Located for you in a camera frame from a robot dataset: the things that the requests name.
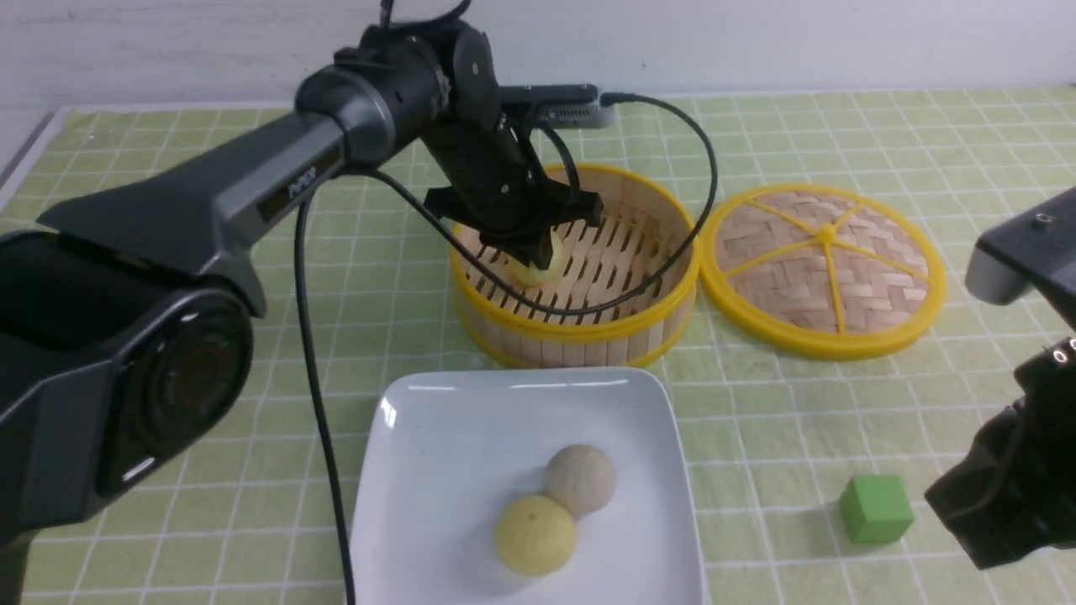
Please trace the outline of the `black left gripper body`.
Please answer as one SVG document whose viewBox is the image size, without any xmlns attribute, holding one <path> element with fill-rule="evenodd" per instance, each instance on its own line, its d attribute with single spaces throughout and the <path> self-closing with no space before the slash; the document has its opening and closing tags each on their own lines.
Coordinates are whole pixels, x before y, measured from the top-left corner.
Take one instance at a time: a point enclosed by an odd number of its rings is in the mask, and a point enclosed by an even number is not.
<svg viewBox="0 0 1076 605">
<path fill-rule="evenodd" d="M 528 133 L 530 124 L 502 113 L 489 126 L 464 118 L 435 124 L 423 142 L 449 184 L 429 189 L 424 207 L 476 230 L 481 244 L 546 271 L 553 229 L 577 221 L 598 227 L 606 212 L 575 168 L 564 167 L 567 182 L 546 174 Z"/>
</svg>

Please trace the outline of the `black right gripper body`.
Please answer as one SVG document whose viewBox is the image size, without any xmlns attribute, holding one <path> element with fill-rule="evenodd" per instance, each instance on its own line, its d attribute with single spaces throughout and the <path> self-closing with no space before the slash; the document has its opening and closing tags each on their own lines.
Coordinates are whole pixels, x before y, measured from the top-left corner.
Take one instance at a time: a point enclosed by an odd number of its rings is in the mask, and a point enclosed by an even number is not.
<svg viewBox="0 0 1076 605">
<path fill-rule="evenodd" d="M 1044 428 L 1025 403 L 1013 403 L 985 423 L 925 500 L 976 569 L 1010 566 L 1042 549 L 1073 550 L 1073 433 Z"/>
</svg>

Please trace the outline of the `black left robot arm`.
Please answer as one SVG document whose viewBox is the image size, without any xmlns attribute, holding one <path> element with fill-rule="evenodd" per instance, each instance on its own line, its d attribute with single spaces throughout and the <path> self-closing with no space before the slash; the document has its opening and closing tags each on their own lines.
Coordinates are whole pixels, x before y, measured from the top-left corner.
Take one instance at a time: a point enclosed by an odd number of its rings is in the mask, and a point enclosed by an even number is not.
<svg viewBox="0 0 1076 605">
<path fill-rule="evenodd" d="M 599 226 L 599 195 L 574 168 L 546 175 L 530 123 L 457 14 L 372 24 L 280 118 L 4 234 L 4 604 L 39 532 L 91 519 L 229 413 L 266 314 L 252 250 L 335 177 L 379 175 L 420 141 L 449 184 L 416 210 L 539 268 L 555 227 Z"/>
</svg>

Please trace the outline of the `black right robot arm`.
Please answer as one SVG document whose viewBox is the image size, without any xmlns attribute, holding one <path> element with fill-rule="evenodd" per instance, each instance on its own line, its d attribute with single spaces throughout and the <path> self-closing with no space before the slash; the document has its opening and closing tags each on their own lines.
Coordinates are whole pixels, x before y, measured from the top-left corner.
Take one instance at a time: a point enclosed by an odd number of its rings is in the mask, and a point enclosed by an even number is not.
<svg viewBox="0 0 1076 605">
<path fill-rule="evenodd" d="M 1073 548 L 1073 338 L 1022 361 L 1013 377 L 1020 396 L 925 493 L 979 571 Z"/>
</svg>

